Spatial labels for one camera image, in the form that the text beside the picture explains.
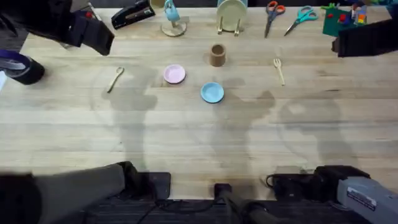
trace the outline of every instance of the scissors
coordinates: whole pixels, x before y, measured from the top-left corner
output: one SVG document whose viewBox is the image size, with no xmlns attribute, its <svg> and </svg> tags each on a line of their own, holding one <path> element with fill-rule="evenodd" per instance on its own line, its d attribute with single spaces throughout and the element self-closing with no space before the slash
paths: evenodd
<svg viewBox="0 0 398 224">
<path fill-rule="evenodd" d="M 267 38 L 269 33 L 269 28 L 271 27 L 272 21 L 279 15 L 285 12 L 285 6 L 278 5 L 277 1 L 271 1 L 266 7 L 268 14 L 268 21 L 266 26 L 266 32 L 264 33 L 264 38 Z"/>
<path fill-rule="evenodd" d="M 304 21 L 316 20 L 318 19 L 318 14 L 313 10 L 311 6 L 304 6 L 298 10 L 297 19 L 294 23 L 287 29 L 285 35 L 289 34 L 297 25 Z"/>
</svg>

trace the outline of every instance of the beige plate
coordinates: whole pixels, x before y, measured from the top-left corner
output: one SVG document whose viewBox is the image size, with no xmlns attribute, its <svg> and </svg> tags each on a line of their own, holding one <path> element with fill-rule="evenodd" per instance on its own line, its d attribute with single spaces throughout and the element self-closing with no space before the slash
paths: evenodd
<svg viewBox="0 0 398 224">
<path fill-rule="evenodd" d="M 246 15 L 246 11 L 246 6 L 240 0 L 226 0 L 217 8 L 217 24 L 222 16 L 223 30 L 234 31 L 238 21 L 242 21 L 242 18 Z"/>
</svg>

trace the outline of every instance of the small pink dish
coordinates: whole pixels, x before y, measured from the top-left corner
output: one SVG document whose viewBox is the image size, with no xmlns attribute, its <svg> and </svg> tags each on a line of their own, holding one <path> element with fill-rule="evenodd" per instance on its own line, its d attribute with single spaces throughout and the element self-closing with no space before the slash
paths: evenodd
<svg viewBox="0 0 398 224">
<path fill-rule="evenodd" d="M 185 79 L 185 69 L 181 65 L 169 65 L 164 70 L 164 80 L 170 84 L 178 84 Z"/>
</svg>

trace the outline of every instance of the blue plate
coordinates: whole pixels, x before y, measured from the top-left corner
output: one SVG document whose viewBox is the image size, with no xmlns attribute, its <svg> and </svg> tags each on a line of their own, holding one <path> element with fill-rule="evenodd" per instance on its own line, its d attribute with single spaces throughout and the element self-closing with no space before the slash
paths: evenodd
<svg viewBox="0 0 398 224">
<path fill-rule="evenodd" d="M 208 103 L 218 103 L 224 98 L 224 89 L 218 83 L 206 83 L 200 90 L 201 97 Z"/>
</svg>

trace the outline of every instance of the stapler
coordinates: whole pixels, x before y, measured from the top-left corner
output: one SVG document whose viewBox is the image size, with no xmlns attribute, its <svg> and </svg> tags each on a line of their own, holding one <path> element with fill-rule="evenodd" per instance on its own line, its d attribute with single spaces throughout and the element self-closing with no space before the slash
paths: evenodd
<svg viewBox="0 0 398 224">
<path fill-rule="evenodd" d="M 120 29 L 154 15 L 155 11 L 150 6 L 148 0 L 139 0 L 132 6 L 127 6 L 121 9 L 111 18 L 111 20 L 113 27 L 115 29 Z"/>
</svg>

